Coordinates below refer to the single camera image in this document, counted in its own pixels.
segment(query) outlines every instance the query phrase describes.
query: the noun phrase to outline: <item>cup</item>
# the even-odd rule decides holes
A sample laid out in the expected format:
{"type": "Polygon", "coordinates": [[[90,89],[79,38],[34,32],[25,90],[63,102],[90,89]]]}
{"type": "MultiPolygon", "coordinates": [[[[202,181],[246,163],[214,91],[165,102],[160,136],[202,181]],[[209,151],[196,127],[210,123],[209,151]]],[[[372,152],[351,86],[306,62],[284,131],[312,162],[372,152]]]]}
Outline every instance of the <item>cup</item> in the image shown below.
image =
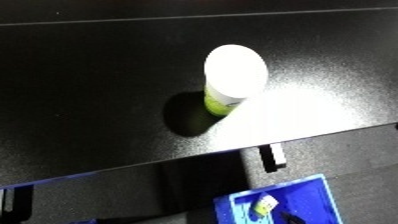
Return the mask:
{"type": "Polygon", "coordinates": [[[215,116],[226,116],[247,98],[261,93],[268,80],[261,56],[234,44],[210,52],[204,70],[205,106],[215,116]]]}

